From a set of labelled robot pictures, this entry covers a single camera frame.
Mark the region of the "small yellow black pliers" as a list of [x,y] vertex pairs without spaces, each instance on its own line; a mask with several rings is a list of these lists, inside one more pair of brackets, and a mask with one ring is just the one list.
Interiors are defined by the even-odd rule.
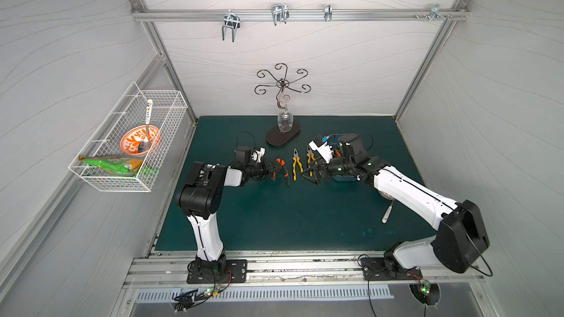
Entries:
[[293,160],[292,176],[293,176],[293,181],[296,181],[296,180],[298,180],[298,176],[300,176],[301,173],[303,172],[303,166],[302,166],[302,163],[301,163],[301,158],[300,158],[300,155],[299,155],[298,150],[296,148],[293,150],[292,160]]

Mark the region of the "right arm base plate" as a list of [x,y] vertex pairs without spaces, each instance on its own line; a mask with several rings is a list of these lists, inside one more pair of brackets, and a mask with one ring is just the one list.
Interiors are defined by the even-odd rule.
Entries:
[[423,279],[419,267],[405,269],[390,258],[371,258],[363,254],[357,258],[357,264],[365,281],[392,280],[418,283]]

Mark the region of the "orange black pliers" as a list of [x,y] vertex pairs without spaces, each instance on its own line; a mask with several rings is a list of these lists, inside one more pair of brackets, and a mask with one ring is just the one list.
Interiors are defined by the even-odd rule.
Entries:
[[286,184],[287,187],[290,187],[290,177],[289,177],[289,172],[286,168],[286,164],[285,164],[285,168],[281,168],[281,169],[282,169],[282,171],[281,171],[282,177],[285,181],[285,184]]

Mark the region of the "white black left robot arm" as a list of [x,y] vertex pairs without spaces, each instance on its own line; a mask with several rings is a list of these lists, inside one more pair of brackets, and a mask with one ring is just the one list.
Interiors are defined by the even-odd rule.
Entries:
[[184,180],[177,203],[189,220],[197,244],[194,271],[204,274],[225,274],[227,259],[220,238],[217,212],[226,187],[244,186],[252,178],[262,181],[283,174],[290,185],[286,162],[281,158],[270,161],[264,148],[238,146],[235,160],[229,165],[207,164],[196,161]]

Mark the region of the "large yellow black pliers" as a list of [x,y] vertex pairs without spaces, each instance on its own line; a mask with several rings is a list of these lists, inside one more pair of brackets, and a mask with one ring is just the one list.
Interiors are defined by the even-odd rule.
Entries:
[[317,163],[316,163],[314,151],[312,150],[310,145],[307,146],[306,155],[307,155],[308,169],[311,169]]

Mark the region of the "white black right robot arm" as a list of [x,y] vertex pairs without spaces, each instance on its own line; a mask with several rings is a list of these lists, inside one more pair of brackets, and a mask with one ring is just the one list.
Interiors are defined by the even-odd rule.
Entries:
[[380,265],[387,274],[413,275],[417,267],[438,266],[463,274],[475,267],[490,241],[478,206],[458,202],[409,178],[386,160],[369,156],[357,134],[343,134],[335,142],[319,136],[308,144],[318,153],[301,178],[318,184],[343,177],[365,183],[394,203],[402,203],[435,230],[435,235],[400,242],[383,254]]

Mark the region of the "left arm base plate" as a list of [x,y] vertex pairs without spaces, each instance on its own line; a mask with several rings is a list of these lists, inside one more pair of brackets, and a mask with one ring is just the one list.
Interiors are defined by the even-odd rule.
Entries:
[[187,266],[188,284],[245,283],[248,261],[244,259],[204,261],[196,258]]

